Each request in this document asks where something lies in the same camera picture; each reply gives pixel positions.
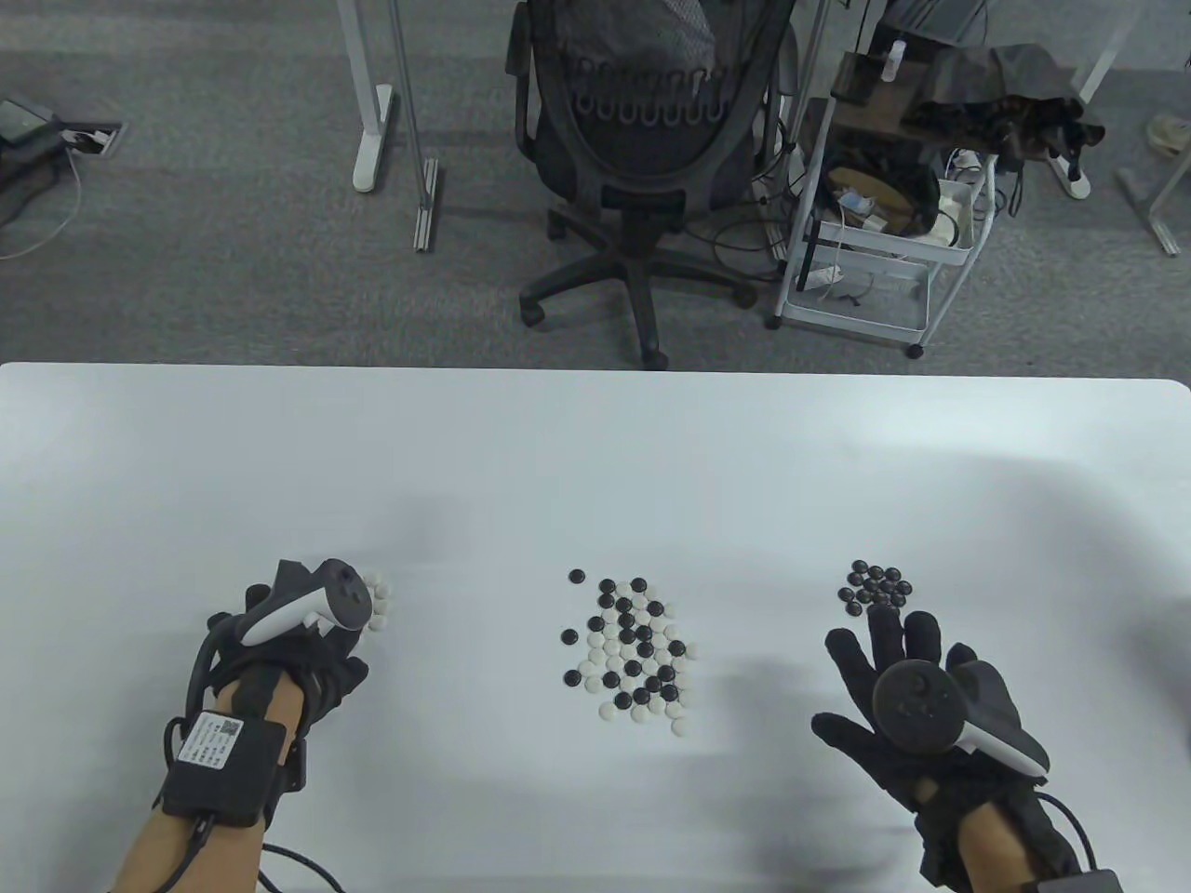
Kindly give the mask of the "person's left hand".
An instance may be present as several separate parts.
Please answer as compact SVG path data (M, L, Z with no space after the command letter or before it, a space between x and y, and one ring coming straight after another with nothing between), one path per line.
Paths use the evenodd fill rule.
M208 618L187 705L195 707L208 692L218 697L251 669L273 667L303 692L297 735L305 736L368 676L355 649L376 616L374 593L343 560L314 569L280 560L272 583L247 589L244 612Z

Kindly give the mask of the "person's right hand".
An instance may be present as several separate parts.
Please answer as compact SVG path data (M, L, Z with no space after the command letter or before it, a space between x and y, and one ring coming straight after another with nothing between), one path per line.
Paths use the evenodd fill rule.
M867 620L869 651L847 627L824 641L863 723L821 712L810 726L913 814L923 842L919 874L958 892L1019 892L1079 873L1077 853L1047 816L1034 780L983 753L911 755L877 727L873 694L883 672L902 660L955 672L977 652L962 643L943 651L939 622L924 611L877 606Z

